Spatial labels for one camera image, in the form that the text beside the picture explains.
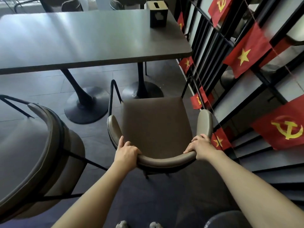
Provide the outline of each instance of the round black table base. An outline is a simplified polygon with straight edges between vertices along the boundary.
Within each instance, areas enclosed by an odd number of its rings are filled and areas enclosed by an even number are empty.
[[[99,87],[87,87],[83,90],[93,97],[93,104],[89,107],[81,105],[76,93],[69,97],[65,104],[66,117],[77,124],[90,124],[101,119],[108,111],[110,95]]]
[[[148,96],[144,98],[163,98],[164,94],[162,90],[155,84],[145,81],[146,90],[148,92]],[[129,86],[126,86],[121,94],[121,98],[123,100],[126,99],[135,99],[135,98],[143,98],[142,96],[139,97],[137,95],[137,89],[138,89],[138,81],[135,83],[132,83]]]

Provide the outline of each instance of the tissue box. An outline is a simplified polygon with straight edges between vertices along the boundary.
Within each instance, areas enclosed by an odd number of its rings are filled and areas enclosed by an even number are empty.
[[[165,27],[167,23],[168,7],[164,1],[147,1],[150,10],[150,27]]]

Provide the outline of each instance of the person's right arm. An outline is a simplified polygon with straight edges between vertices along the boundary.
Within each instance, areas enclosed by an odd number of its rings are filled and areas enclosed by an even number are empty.
[[[184,153],[195,150],[198,160],[207,160],[220,174],[239,208],[253,228],[304,227],[304,212],[254,173],[216,150],[201,134]]]

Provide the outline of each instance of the yellow hammer and sickle symbol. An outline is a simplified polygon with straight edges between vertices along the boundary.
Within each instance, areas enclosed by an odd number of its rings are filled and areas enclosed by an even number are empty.
[[[226,0],[218,0],[217,1],[217,6],[219,7],[219,12],[220,13],[222,12],[222,10],[225,7],[225,5],[226,5]]]
[[[198,96],[196,96],[197,97],[197,101],[199,102],[199,104],[201,105],[202,103],[201,103],[201,101],[200,101],[200,99],[199,99],[199,97]]]
[[[279,123],[276,122],[271,122],[272,125],[275,125],[278,129],[278,131],[283,134],[285,136],[285,139],[289,140],[290,138],[298,138],[303,134],[303,127],[301,125],[301,129],[299,130],[298,133],[296,134],[291,134],[292,132],[292,128],[293,127],[298,127],[297,124],[295,124],[294,122],[290,122],[290,121],[285,121],[284,124],[287,125],[287,130],[284,131]]]

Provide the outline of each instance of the white shoe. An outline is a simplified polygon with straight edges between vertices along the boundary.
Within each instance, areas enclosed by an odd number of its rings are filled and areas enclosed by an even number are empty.
[[[123,220],[116,225],[116,228],[129,228],[127,221]]]
[[[158,222],[151,222],[149,228],[163,228]]]

